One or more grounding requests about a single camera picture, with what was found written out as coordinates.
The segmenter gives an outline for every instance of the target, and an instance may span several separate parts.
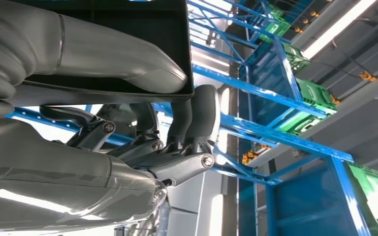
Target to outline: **orange bracket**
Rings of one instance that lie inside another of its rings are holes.
[[[370,74],[368,71],[364,71],[363,73],[361,73],[360,77],[361,77],[362,80],[370,81],[370,82],[374,82],[374,81],[378,80],[375,76]]]

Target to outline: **cable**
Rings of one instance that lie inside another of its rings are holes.
[[[358,75],[353,75],[353,74],[348,73],[347,71],[345,71],[345,70],[343,70],[343,69],[338,68],[337,66],[334,66],[334,65],[331,65],[331,64],[328,64],[328,63],[322,62],[322,61],[318,61],[318,60],[304,59],[304,60],[299,60],[299,61],[297,61],[296,63],[300,63],[300,62],[303,62],[303,61],[317,62],[317,63],[323,64],[323,65],[326,65],[326,66],[332,67],[332,68],[336,69],[337,71],[341,71],[341,72],[343,72],[343,73],[345,73],[345,74],[348,74],[349,76],[352,76],[352,77],[355,77],[355,78],[359,78],[359,79],[361,79],[361,77],[358,76]]]
[[[304,10],[306,10],[306,8],[308,8],[309,10],[314,11],[314,10],[313,10],[312,8],[310,8],[308,5],[305,5],[305,4],[303,4],[303,3],[299,3],[299,2],[297,2],[297,1],[295,1],[295,0],[289,0],[289,1],[292,1],[292,2],[294,2],[295,4],[298,4],[298,5],[304,6],[304,7],[305,7]],[[284,2],[284,3],[287,3],[287,4],[291,5],[291,6],[293,6],[293,7],[296,7],[293,3],[288,2],[288,1],[286,1],[286,0],[277,0],[277,1],[275,1],[275,2],[273,3],[273,5],[276,5],[278,2]]]
[[[336,49],[338,49],[347,59],[349,59],[351,62],[353,62],[354,64],[356,64],[356,65],[358,65],[360,68],[362,68],[363,70],[365,70],[365,71],[367,71],[367,72],[369,72],[369,70],[365,67],[365,66],[363,66],[362,64],[360,64],[360,63],[358,63],[355,59],[353,59],[352,57],[350,57],[347,53],[345,53],[341,48],[339,48],[338,46],[337,46],[337,44],[335,43],[335,41],[334,41],[334,39],[333,40],[331,40],[331,42],[332,42],[332,44],[334,45],[334,47],[336,48]]]

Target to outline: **ceiling light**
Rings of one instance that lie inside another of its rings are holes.
[[[360,0],[350,11],[342,16],[324,34],[322,34],[310,47],[304,51],[304,56],[312,58],[321,51],[331,40],[349,26],[357,17],[367,10],[376,0]]]
[[[222,210],[224,204],[224,196],[218,194],[212,198],[211,219],[209,221],[209,236],[222,235]]]
[[[220,65],[223,65],[223,66],[227,66],[227,67],[229,67],[229,64],[228,64],[228,63],[225,63],[225,62],[220,61],[220,60],[218,60],[218,59],[212,58],[212,57],[210,57],[210,56],[208,56],[208,55],[205,55],[205,54],[203,54],[203,53],[200,53],[200,52],[198,52],[198,51],[192,50],[192,54],[193,54],[193,55],[197,55],[197,56],[199,56],[199,57],[202,57],[202,58],[204,58],[204,59],[207,59],[207,60],[213,61],[213,62],[218,63],[218,64],[220,64]]]
[[[212,67],[212,66],[208,66],[208,65],[206,65],[206,64],[204,64],[204,63],[201,63],[200,61],[192,60],[192,63],[195,64],[195,65],[199,65],[199,66],[201,66],[201,67],[204,67],[204,68],[206,68],[206,69],[208,69],[208,70],[212,70],[212,71],[218,72],[218,73],[220,73],[220,74],[223,74],[223,75],[229,76],[229,73],[228,73],[228,72],[225,72],[225,71],[222,71],[222,70],[218,70],[218,69],[216,69],[216,68],[214,68],[214,67]]]

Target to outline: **robotic hand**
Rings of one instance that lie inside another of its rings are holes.
[[[0,0],[0,232],[44,234],[146,219],[164,201],[166,185],[177,186],[213,166],[220,122],[213,87],[199,86],[193,99],[172,104],[174,121],[164,148],[156,122],[141,116],[149,122],[136,140],[103,154],[96,151],[115,129],[110,121],[72,108],[42,107],[45,117],[81,126],[61,144],[5,118],[13,106],[3,99],[32,74],[97,77],[102,83],[118,78],[153,94],[177,92],[187,82],[153,44]]]

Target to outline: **blue rack frame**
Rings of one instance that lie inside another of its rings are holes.
[[[223,39],[224,42],[226,42],[226,44],[229,45],[230,49],[232,50],[235,56],[224,54],[215,49],[212,49],[210,47],[207,47],[198,43],[194,43],[194,42],[191,43],[192,46],[200,48],[204,51],[214,53],[230,61],[239,63],[240,65],[244,66],[248,72],[251,65],[249,65],[249,63],[247,63],[246,60],[242,58],[242,56],[236,51],[236,49],[232,46],[232,43],[230,42],[230,40],[233,40],[237,43],[241,43],[243,45],[247,45],[253,48],[258,48],[258,45],[254,42],[253,39],[247,38],[247,40],[244,40],[242,38],[236,37],[234,35],[231,35],[231,34],[228,34],[226,32],[219,30],[217,26],[214,24],[214,22],[211,21],[212,18],[223,18],[227,20],[232,20],[233,23],[238,24],[242,27],[245,27],[247,30],[254,32],[255,35],[263,34],[274,40],[274,47],[276,48],[276,51],[278,53],[278,59],[281,62],[281,67],[284,69],[283,76],[289,81],[290,84],[293,84],[295,78],[292,74],[292,71],[290,70],[290,65],[288,64],[286,60],[286,55],[284,53],[283,46],[281,44],[282,41],[287,42],[287,43],[289,43],[289,41],[286,39],[280,38],[278,36],[274,36],[271,33],[268,33],[264,30],[265,27],[269,23],[275,22],[274,17],[270,14],[268,2],[266,0],[262,0],[261,9],[263,10],[263,12],[256,12],[254,10],[248,9],[245,6],[243,6],[245,2],[244,0],[240,0],[239,3],[233,3],[230,0],[224,0],[224,1],[232,4],[234,7],[237,7],[241,10],[248,12],[249,15],[248,16],[235,15],[233,17],[229,17],[228,15],[215,12],[205,6],[199,5],[195,2],[192,2],[191,0],[188,0],[188,4],[198,7],[203,15],[203,16],[199,16],[198,18],[189,19],[189,23],[195,24],[198,27],[204,27],[208,30],[216,32],[218,35],[220,35],[221,39]],[[208,2],[204,2],[204,3],[207,5],[213,6],[212,4]],[[205,12],[208,12],[209,14],[213,14],[216,17],[208,17],[207,14],[205,14]],[[251,24],[246,23],[245,21],[246,17],[254,17],[255,18],[254,21],[257,22],[257,24],[259,25],[251,25]],[[223,166],[218,166],[218,165],[214,166],[213,169],[215,171],[223,175],[246,180],[247,182],[239,182],[239,184],[240,186],[243,186],[243,189],[245,191],[250,191],[250,192],[253,191],[253,194],[255,194],[256,183],[264,184],[266,186],[266,199],[267,199],[267,207],[268,207],[267,213],[268,213],[268,222],[269,222],[268,235],[269,236],[282,235],[280,234],[280,231],[283,230],[284,227],[291,227],[292,225],[295,225],[298,222],[308,222],[308,221],[313,221],[315,219],[322,219],[322,218],[328,220],[328,218],[332,216],[333,214],[338,214],[338,212],[335,212],[335,210],[333,212],[330,210],[320,210],[319,212],[307,212],[304,214],[299,214],[294,217],[288,217],[288,218],[279,218],[280,216],[276,214],[276,212],[281,211],[280,209],[278,209],[278,204],[280,203],[277,202],[277,199],[279,199],[277,198],[277,196],[280,190],[283,190],[284,188],[286,188],[286,186],[289,187],[291,185],[297,184],[296,181],[300,180],[300,178],[307,178],[307,175],[317,176],[318,173],[323,173],[323,171],[326,171],[326,170],[335,179],[336,188],[338,190],[337,193],[339,194],[336,197],[336,200],[338,200],[339,204],[341,204],[343,207],[346,207],[348,209],[348,211],[341,213],[347,219],[348,224],[353,226],[349,228],[349,231],[347,232],[348,234],[346,235],[356,235],[356,236],[369,236],[370,235],[370,232],[364,221],[362,211],[359,205],[357,204],[354,190],[348,179],[346,170],[343,165],[344,161],[350,161],[350,162],[353,161],[353,158],[351,157],[351,155],[301,139],[296,136],[288,135],[283,132],[273,130],[272,128],[275,127],[280,122],[280,119],[282,118],[274,120],[267,127],[252,122],[251,121],[252,119],[251,106],[252,105],[251,105],[250,95],[252,94],[252,95],[260,96],[260,97],[269,99],[271,101],[284,104],[290,107],[290,109],[288,110],[289,112],[292,112],[294,110],[302,111],[302,112],[306,112],[320,118],[326,117],[327,113],[319,109],[316,109],[312,106],[309,106],[307,104],[304,104],[301,101],[298,101],[299,99],[297,97],[296,99],[292,99],[292,98],[277,94],[268,89],[263,89],[263,88],[250,84],[249,83],[250,73],[247,73],[246,81],[241,81],[237,78],[224,76],[220,73],[211,71],[209,69],[203,68],[198,65],[193,65],[193,71],[194,73],[198,73],[198,74],[207,76],[209,78],[212,78],[214,80],[228,84],[232,87],[239,88],[240,90],[247,93],[246,95],[248,98],[248,103],[247,103],[248,114],[243,112],[243,114],[241,114],[240,116],[241,118],[236,118],[236,117],[232,117],[228,115],[221,115],[221,129],[226,131],[230,135],[235,135],[244,140],[242,144],[243,146],[240,146],[240,150],[242,149],[242,151],[247,151],[251,147],[251,142],[262,143],[271,147],[276,147],[277,143],[283,143],[283,144],[292,146],[294,148],[301,149],[301,150],[311,153],[311,155],[306,157],[305,159],[300,160],[297,163],[294,163],[282,170],[279,170],[278,172],[274,174],[263,175],[263,174],[256,173],[254,170],[252,170],[251,168],[245,165],[240,164],[240,157],[242,157],[242,155],[237,158],[233,158],[233,157],[228,156],[225,153],[222,153],[216,148],[215,152],[217,154],[222,155],[227,160],[226,162],[227,164]],[[168,116],[172,116],[171,108],[169,104],[157,103],[154,105],[158,111],[165,112],[165,114],[167,114]],[[91,105],[87,105],[86,110],[90,111],[90,109],[91,109]],[[73,131],[73,132],[76,132],[79,130],[79,127],[77,127],[74,123],[70,121],[47,120],[41,117],[38,112],[34,112],[25,108],[16,108],[15,112],[8,117],[11,118],[14,116],[26,118],[29,120],[33,120],[36,122],[55,126],[55,127]],[[109,143],[116,144],[116,145],[123,145],[124,143],[127,143],[129,141],[131,141],[131,138],[125,137],[122,135],[117,135],[117,134],[112,135],[108,139]],[[304,167],[305,165],[311,162],[314,162],[316,160],[324,161],[324,164],[321,165],[322,167],[317,167],[311,170],[303,171],[301,174],[293,178],[288,178],[288,179],[283,178],[284,175],[291,173],[294,170],[300,169]],[[250,198],[248,199],[248,201],[245,202],[245,205],[240,210],[245,211],[245,212],[249,211],[249,213],[253,212],[253,214],[256,214],[256,211],[254,209],[251,209],[251,206],[254,207],[255,202],[252,202]],[[246,222],[248,222],[248,224],[240,225],[240,232],[243,232],[243,234],[240,234],[240,235],[253,235],[253,232],[256,231],[255,223],[254,222],[252,223],[252,221],[250,220]]]

